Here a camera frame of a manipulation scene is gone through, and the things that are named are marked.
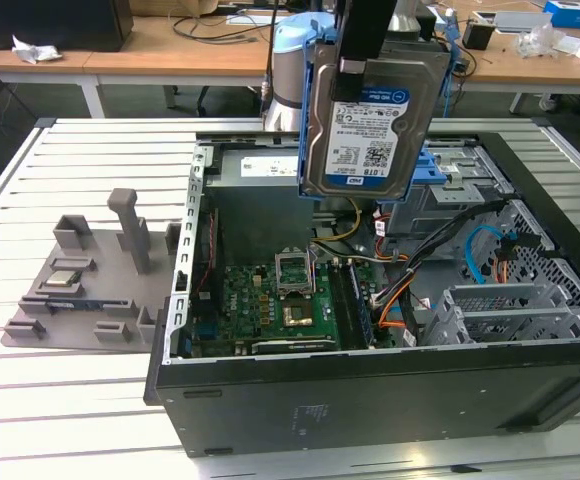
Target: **wooden desk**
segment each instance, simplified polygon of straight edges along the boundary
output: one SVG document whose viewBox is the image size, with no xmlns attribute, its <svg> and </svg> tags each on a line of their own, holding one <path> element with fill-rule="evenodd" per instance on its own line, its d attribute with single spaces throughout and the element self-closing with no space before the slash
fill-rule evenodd
<svg viewBox="0 0 580 480">
<path fill-rule="evenodd" d="M 204 18 L 204 23 L 216 24 L 217 18 Z M 179 25 L 189 32 L 194 23 L 186 20 Z M 247 25 L 200 26 L 197 36 L 216 36 L 239 32 Z M 247 32 L 249 43 L 210 45 L 181 37 L 172 31 L 167 18 L 136 17 L 130 38 L 119 53 L 93 53 L 85 62 L 84 71 L 117 75 L 185 75 L 261 77 L 265 73 L 269 29 Z"/>
<path fill-rule="evenodd" d="M 540 12 L 535 5 L 504 0 L 457 0 L 455 8 L 459 21 L 466 20 L 473 11 Z M 560 29 L 579 37 L 580 30 Z M 493 33 L 485 51 L 471 50 L 477 59 L 477 70 L 466 82 L 467 90 L 513 91 L 525 93 L 580 93 L 580 59 L 559 52 L 556 58 L 521 58 L 515 48 L 516 35 Z"/>
<path fill-rule="evenodd" d="M 539 11 L 529 2 L 503 0 L 447 0 L 459 20 L 475 10 Z M 117 53 L 65 52 L 56 62 L 30 65 L 13 53 L 0 51 L 0 77 L 6 82 L 72 83 L 81 86 L 90 113 L 103 117 L 101 85 L 259 86 L 266 67 L 268 29 L 245 35 L 256 41 L 238 45 L 210 45 L 176 35 L 164 17 L 135 17 L 134 29 Z M 212 25 L 218 20 L 204 19 Z M 189 32 L 191 21 L 180 25 Z M 200 26 L 199 36 L 221 35 L 247 28 L 243 25 Z M 580 37 L 580 30 L 570 35 Z M 521 58 L 513 45 L 515 35 L 494 33 L 488 49 L 472 51 L 478 67 L 464 90 L 483 92 L 580 94 L 580 60 L 559 53 L 557 58 Z"/>
</svg>

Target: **motherboard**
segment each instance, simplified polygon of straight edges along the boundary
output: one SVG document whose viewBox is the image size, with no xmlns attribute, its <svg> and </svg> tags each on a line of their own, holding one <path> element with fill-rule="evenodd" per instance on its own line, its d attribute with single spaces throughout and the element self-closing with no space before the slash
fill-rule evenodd
<svg viewBox="0 0 580 480">
<path fill-rule="evenodd" d="M 192 342 L 196 355 L 240 356 L 354 348 L 349 345 L 355 333 L 347 331 L 346 310 L 349 302 L 366 309 L 365 302 L 377 289 L 374 270 L 364 262 L 333 265 L 308 260 L 304 263 L 304 255 L 309 259 L 302 253 L 293 258 L 277 258 L 275 264 L 226 266 L 220 314 L 200 317 L 194 323 Z M 367 332 L 360 329 L 356 334 L 359 348 L 366 348 L 371 341 L 365 338 L 371 335 L 369 322 L 368 316 Z"/>
</svg>

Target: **sticker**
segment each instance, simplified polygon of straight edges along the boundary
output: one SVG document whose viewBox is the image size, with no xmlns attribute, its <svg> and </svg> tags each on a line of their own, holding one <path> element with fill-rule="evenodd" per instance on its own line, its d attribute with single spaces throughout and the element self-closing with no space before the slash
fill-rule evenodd
<svg viewBox="0 0 580 480">
<path fill-rule="evenodd" d="M 311 431 L 317 430 L 318 427 L 328 419 L 330 405 L 302 405 L 295 407 L 292 412 L 292 433 L 299 437 L 307 436 Z"/>
<path fill-rule="evenodd" d="M 48 302 L 46 303 L 48 307 L 54 308 L 74 308 L 74 303 L 66 303 L 66 302 Z"/>
<path fill-rule="evenodd" d="M 244 157 L 242 177 L 296 177 L 299 157 Z"/>
<path fill-rule="evenodd" d="M 410 333 L 410 330 L 408 330 L 407 328 L 403 329 L 403 341 L 409 346 L 409 347 L 416 347 L 417 346 L 417 339 L 414 338 L 414 335 L 412 335 Z"/>
<path fill-rule="evenodd" d="M 335 102 L 330 126 L 326 174 L 345 175 L 348 185 L 363 185 L 359 177 L 388 176 L 399 140 L 392 125 L 408 109 L 410 94 L 365 88 L 361 100 Z"/>
<path fill-rule="evenodd" d="M 455 165 L 437 165 L 437 168 L 441 173 L 449 174 L 449 173 L 459 173 L 459 169 Z"/>
<path fill-rule="evenodd" d="M 375 232 L 377 232 L 377 235 L 379 235 L 380 237 L 385 237 L 386 236 L 386 222 L 384 221 L 378 221 L 378 222 L 374 222 L 374 230 Z"/>
</svg>

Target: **blue cable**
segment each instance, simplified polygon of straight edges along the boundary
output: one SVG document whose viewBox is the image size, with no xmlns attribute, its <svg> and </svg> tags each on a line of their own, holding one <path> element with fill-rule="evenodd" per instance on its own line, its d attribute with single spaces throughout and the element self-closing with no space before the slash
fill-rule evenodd
<svg viewBox="0 0 580 480">
<path fill-rule="evenodd" d="M 470 269 L 470 272 L 472 272 L 472 276 L 479 284 L 486 283 L 486 279 L 483 278 L 483 275 L 481 275 L 481 272 L 479 271 L 479 269 L 477 268 L 477 265 L 474 262 L 474 257 L 472 256 L 472 241 L 474 240 L 474 237 L 476 237 L 477 234 L 481 230 L 485 230 L 487 232 L 492 233 L 498 239 L 502 239 L 505 236 L 501 230 L 494 228 L 494 227 L 491 227 L 490 225 L 479 225 L 477 228 L 475 228 L 472 231 L 472 233 L 470 235 L 468 235 L 468 238 L 466 238 L 466 249 L 465 249 L 466 250 L 466 263 L 468 264 L 468 268 Z"/>
</svg>

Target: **yellow wire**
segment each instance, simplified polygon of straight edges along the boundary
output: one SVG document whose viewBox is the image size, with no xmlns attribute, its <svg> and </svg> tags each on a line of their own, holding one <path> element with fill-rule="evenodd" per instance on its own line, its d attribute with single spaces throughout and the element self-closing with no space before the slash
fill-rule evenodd
<svg viewBox="0 0 580 480">
<path fill-rule="evenodd" d="M 361 210 L 359 210 L 359 206 L 355 203 L 354 200 L 351 198 L 346 198 L 352 206 L 354 207 L 354 212 L 357 215 L 357 219 L 354 222 L 354 225 L 350 230 L 345 233 L 341 233 L 339 235 L 333 235 L 331 237 L 317 237 L 313 238 L 312 240 L 316 240 L 317 242 L 336 242 L 337 240 L 343 240 L 344 238 L 348 238 L 350 235 L 353 235 L 358 229 L 359 225 L 361 225 Z"/>
</svg>

